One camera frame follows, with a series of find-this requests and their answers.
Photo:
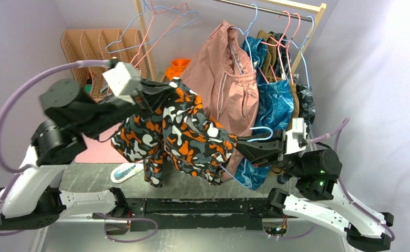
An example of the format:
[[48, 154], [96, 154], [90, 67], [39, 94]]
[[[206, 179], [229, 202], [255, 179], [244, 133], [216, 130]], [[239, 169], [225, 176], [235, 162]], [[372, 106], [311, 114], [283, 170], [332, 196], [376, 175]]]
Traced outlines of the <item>orange knitted object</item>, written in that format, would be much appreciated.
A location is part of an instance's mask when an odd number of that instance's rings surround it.
[[190, 59], [179, 58], [171, 62], [170, 67], [165, 70], [165, 77], [172, 80], [174, 77], [180, 77], [183, 71], [190, 64]]

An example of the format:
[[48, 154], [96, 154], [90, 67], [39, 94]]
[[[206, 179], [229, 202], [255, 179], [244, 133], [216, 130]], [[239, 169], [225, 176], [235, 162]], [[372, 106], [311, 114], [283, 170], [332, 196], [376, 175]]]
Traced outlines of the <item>pink mat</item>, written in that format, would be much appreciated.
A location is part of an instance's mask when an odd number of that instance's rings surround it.
[[107, 131], [100, 134], [99, 142], [95, 139], [83, 136], [87, 150], [76, 156], [76, 163], [126, 163], [126, 159], [122, 157], [111, 145], [111, 137], [118, 129], [119, 125], [115, 125]]

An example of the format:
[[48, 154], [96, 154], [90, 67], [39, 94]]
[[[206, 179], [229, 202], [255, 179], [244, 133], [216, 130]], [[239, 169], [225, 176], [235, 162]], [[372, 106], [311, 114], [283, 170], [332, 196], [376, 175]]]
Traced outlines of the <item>brown hanging shorts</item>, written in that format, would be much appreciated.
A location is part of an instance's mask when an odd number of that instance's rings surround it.
[[296, 94], [296, 84], [292, 80], [291, 58], [288, 51], [289, 43], [285, 33], [265, 32], [259, 30], [257, 38], [266, 42], [267, 54], [261, 67], [267, 82], [275, 80], [275, 76], [288, 82], [287, 90], [291, 95], [291, 117], [299, 115], [299, 100]]

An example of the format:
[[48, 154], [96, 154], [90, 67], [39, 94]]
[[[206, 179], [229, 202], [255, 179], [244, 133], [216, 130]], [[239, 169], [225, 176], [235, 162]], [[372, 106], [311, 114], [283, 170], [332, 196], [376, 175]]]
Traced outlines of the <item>peach desk organizer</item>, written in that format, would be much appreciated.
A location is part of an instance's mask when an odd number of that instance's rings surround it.
[[[137, 67], [141, 76], [150, 78], [154, 66], [146, 53], [148, 46], [140, 46], [141, 32], [136, 28], [124, 29], [68, 29], [61, 38], [61, 46], [69, 63], [79, 60], [118, 58]], [[103, 79], [102, 67], [74, 68], [71, 70], [86, 92], [96, 101], [111, 94]]]

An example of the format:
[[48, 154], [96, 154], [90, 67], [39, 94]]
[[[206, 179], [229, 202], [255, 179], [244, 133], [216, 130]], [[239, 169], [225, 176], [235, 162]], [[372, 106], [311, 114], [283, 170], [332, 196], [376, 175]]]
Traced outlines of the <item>white teal stapler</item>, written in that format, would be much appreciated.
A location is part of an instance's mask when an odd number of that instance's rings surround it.
[[123, 163], [112, 170], [110, 179], [120, 184], [144, 170], [142, 163]]

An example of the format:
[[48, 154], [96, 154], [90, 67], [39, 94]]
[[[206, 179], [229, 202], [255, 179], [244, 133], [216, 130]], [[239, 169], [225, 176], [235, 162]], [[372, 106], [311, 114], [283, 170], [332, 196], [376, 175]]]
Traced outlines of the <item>blue leaf print shorts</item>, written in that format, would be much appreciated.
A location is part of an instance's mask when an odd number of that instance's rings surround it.
[[[270, 83], [261, 71], [262, 64], [266, 57], [267, 47], [260, 38], [247, 37], [242, 44], [242, 49], [252, 56], [252, 62], [257, 71], [257, 85], [259, 93], [259, 107], [255, 119], [255, 127], [265, 126], [272, 130], [285, 130], [291, 119], [291, 95], [287, 90], [288, 82], [274, 77]], [[235, 177], [241, 182], [245, 182], [241, 175], [243, 172], [243, 161], [238, 165]], [[245, 175], [251, 179], [252, 189], [258, 189], [265, 181], [270, 168], [256, 168], [247, 162]]]

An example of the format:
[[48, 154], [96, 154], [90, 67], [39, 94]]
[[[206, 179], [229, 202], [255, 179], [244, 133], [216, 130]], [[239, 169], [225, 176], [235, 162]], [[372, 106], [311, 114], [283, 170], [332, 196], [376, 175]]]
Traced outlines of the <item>pink hanging shorts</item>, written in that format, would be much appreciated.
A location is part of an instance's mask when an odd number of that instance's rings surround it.
[[208, 116], [231, 134], [250, 136], [259, 107], [257, 72], [238, 43], [238, 31], [222, 21], [180, 78], [202, 99]]

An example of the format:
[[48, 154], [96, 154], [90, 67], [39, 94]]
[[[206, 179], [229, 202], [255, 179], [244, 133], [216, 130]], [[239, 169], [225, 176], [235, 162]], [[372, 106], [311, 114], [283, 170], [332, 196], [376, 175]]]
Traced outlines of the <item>dark leaf print shorts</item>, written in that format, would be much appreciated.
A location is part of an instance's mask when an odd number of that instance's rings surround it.
[[[275, 40], [280, 40], [283, 36], [282, 33], [274, 33], [272, 31], [269, 32]], [[288, 44], [286, 41], [287, 38], [284, 35], [280, 46], [280, 56], [281, 60], [279, 62], [282, 63], [282, 67], [275, 66], [275, 73], [281, 74], [282, 68], [284, 68], [284, 73], [286, 74], [287, 80], [289, 81], [290, 92], [293, 100], [293, 118], [303, 118], [304, 122], [306, 123], [306, 133], [310, 133], [310, 127], [313, 124], [315, 117], [316, 117], [316, 108], [314, 105], [313, 100], [313, 93], [311, 88], [307, 85], [300, 85], [297, 83], [295, 77], [293, 76], [293, 81], [290, 80], [292, 77], [290, 74], [291, 70], [291, 56], [290, 53], [286, 50], [285, 46]]]

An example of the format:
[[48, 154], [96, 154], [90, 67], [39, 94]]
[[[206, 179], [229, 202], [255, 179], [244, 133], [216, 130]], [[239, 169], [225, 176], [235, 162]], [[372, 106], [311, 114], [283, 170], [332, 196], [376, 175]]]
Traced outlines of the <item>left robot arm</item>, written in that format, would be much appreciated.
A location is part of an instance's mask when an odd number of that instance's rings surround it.
[[70, 193], [52, 185], [78, 154], [87, 150], [85, 138], [100, 134], [140, 112], [149, 115], [166, 99], [171, 87], [146, 79], [132, 82], [134, 103], [114, 95], [95, 102], [73, 79], [53, 83], [40, 95], [47, 120], [31, 137], [24, 164], [15, 179], [0, 188], [0, 232], [16, 234], [40, 229], [63, 216], [104, 214], [128, 216], [123, 192], [110, 188], [97, 193]]

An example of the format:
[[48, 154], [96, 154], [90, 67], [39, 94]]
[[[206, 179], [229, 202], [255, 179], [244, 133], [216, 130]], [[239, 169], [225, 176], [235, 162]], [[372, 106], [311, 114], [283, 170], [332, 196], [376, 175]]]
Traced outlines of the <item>light blue wire hanger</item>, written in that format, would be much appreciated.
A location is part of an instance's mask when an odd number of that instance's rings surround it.
[[[264, 137], [260, 137], [260, 135], [258, 134], [258, 137], [255, 138], [255, 135], [252, 135], [249, 137], [248, 140], [245, 140], [245, 142], [260, 142], [260, 141], [266, 141], [269, 140], [273, 137], [274, 135], [274, 131], [269, 128], [269, 127], [265, 127], [265, 126], [260, 126], [260, 127], [250, 127], [250, 130], [255, 131], [255, 130], [265, 130], [269, 132], [269, 135], [264, 136]], [[232, 173], [230, 173], [224, 166], [220, 165], [220, 168], [225, 171], [228, 175], [230, 175], [235, 181], [237, 181], [239, 184], [241, 184], [242, 186], [252, 189], [252, 182], [251, 179], [248, 178], [245, 175], [245, 172], [247, 170], [247, 162], [253, 162], [256, 161], [254, 152], [260, 150], [260, 147], [252, 147], [252, 146], [248, 146], [247, 144], [242, 146], [242, 154], [244, 155], [244, 161], [243, 161], [243, 172], [241, 173], [241, 175], [244, 177], [245, 182], [241, 182], [240, 180], [238, 180]]]

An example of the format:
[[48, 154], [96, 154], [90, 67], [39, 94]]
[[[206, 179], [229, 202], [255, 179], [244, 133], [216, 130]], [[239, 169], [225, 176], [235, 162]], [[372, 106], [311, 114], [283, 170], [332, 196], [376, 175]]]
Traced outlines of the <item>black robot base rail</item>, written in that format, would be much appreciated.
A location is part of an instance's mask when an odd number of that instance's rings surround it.
[[127, 198], [108, 217], [131, 218], [130, 230], [245, 228], [262, 230], [263, 221], [281, 220], [284, 213], [267, 198]]

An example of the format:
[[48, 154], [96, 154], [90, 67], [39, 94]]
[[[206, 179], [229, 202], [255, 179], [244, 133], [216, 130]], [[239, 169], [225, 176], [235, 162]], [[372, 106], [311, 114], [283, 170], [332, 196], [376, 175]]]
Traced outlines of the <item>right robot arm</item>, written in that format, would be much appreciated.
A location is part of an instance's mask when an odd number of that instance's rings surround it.
[[387, 251], [395, 239], [394, 217], [377, 212], [352, 196], [342, 184], [342, 163], [332, 149], [307, 151], [305, 132], [276, 130], [241, 136], [237, 150], [257, 168], [277, 165], [297, 178], [296, 197], [279, 188], [270, 190], [266, 212], [271, 217], [294, 216], [323, 226], [346, 238], [361, 251]]

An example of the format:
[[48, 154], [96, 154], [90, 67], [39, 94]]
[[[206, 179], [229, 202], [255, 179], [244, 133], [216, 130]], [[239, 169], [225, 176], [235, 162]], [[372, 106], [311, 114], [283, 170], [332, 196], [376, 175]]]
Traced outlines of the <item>orange camouflage shorts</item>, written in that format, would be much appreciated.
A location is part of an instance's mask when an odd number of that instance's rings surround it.
[[238, 137], [204, 112], [201, 97], [180, 78], [169, 86], [165, 103], [152, 115], [136, 113], [126, 119], [111, 146], [128, 162], [141, 161], [144, 180], [153, 187], [163, 186], [165, 164], [221, 185]]

